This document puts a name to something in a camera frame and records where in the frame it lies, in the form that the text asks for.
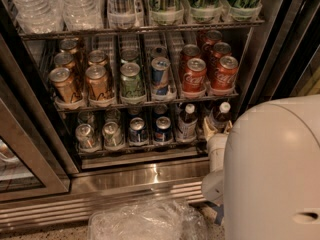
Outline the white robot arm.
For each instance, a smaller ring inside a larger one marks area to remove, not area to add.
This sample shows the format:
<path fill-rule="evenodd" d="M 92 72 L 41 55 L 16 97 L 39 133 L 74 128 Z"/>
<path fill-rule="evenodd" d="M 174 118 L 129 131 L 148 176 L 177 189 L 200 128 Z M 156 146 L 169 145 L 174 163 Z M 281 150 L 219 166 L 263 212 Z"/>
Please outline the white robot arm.
<path fill-rule="evenodd" d="M 226 240 L 320 240 L 320 95 L 261 103 L 227 134 L 206 134 L 208 201 Z"/>

